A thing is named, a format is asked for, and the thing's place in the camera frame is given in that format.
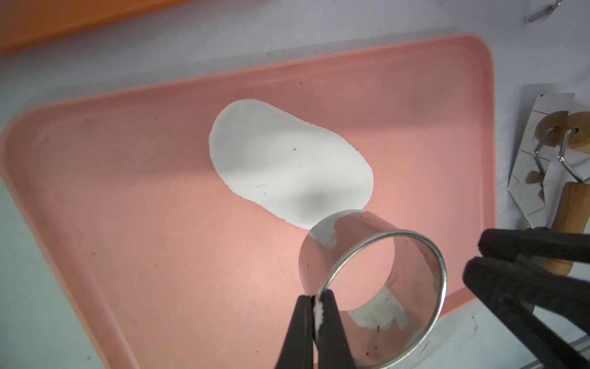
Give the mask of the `pink plastic tray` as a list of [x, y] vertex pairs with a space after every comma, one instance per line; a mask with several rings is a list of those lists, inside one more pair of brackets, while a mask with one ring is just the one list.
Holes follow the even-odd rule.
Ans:
[[[42, 105], [1, 137], [1, 174], [108, 368], [271, 368], [328, 248], [372, 215], [378, 241], [333, 291], [360, 364], [394, 362], [473, 301], [462, 270], [496, 224], [493, 57], [476, 35], [380, 46]], [[256, 99], [346, 139], [373, 169], [361, 210], [311, 229], [233, 193], [209, 135]]]

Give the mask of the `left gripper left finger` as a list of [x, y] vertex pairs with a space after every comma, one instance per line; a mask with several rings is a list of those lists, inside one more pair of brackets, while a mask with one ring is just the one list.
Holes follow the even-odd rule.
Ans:
[[301, 295], [297, 298], [275, 368], [314, 368], [316, 330], [315, 297]]

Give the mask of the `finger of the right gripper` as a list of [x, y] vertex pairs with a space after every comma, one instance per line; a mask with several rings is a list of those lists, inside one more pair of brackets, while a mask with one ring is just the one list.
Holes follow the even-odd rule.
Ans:
[[513, 263], [519, 255], [589, 263], [589, 235], [549, 231], [487, 229], [476, 264]]
[[588, 368], [584, 358], [533, 309], [560, 315], [589, 333], [589, 283], [495, 258], [473, 258], [464, 284], [546, 368]]

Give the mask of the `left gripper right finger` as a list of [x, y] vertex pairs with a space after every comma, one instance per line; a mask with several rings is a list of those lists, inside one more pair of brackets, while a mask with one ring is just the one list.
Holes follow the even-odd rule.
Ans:
[[322, 305], [322, 322], [317, 329], [319, 369], [356, 368], [344, 326], [332, 290], [325, 290], [317, 299]]

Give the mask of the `white dough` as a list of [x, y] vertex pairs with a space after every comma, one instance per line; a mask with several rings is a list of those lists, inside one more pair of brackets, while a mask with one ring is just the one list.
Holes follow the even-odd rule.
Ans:
[[373, 169], [352, 144], [264, 101], [227, 105], [208, 143], [214, 170], [233, 193], [298, 228], [361, 210], [373, 196]]

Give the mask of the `wooden rolling pin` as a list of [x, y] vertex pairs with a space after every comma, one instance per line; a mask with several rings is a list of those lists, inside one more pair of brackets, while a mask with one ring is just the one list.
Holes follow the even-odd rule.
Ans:
[[540, 200], [545, 200], [543, 180], [545, 167], [540, 151], [545, 146], [559, 149], [557, 162], [572, 178], [561, 190], [552, 232], [582, 234], [589, 220], [589, 181], [567, 162], [565, 154], [569, 146], [578, 153], [589, 153], [589, 113], [554, 112], [541, 120], [533, 131], [533, 161], [536, 168], [525, 176], [525, 183], [533, 187]]

